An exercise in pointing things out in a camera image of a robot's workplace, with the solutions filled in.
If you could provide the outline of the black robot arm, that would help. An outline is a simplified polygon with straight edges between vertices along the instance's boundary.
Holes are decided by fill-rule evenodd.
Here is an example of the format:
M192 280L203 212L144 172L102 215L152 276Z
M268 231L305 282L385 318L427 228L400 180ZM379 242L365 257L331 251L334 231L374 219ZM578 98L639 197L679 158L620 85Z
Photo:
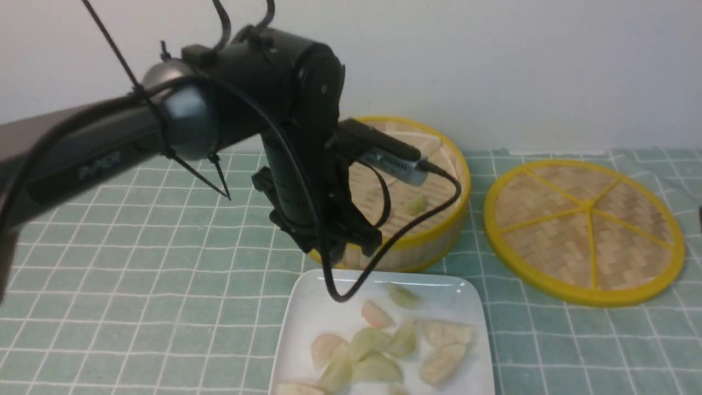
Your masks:
M331 267L353 244L371 257L383 238L352 202L349 168L366 152L363 123L339 120L346 68L324 43L248 26L220 48L165 56L125 97L12 123L2 142L2 293L25 223L163 155L219 163L218 153L259 135L268 165L254 188L271 221Z

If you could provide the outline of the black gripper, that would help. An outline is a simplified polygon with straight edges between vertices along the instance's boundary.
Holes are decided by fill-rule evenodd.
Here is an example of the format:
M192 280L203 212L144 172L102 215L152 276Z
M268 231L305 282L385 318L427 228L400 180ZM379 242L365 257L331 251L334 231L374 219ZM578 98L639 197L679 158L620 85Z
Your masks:
M274 132L266 133L263 146L268 165L252 177L256 191L265 195L273 210L269 217L307 253L326 240L331 258L340 258L349 244L371 257L381 246L381 231L354 205L349 190L353 158L338 143L312 146L292 138L300 162L296 164Z

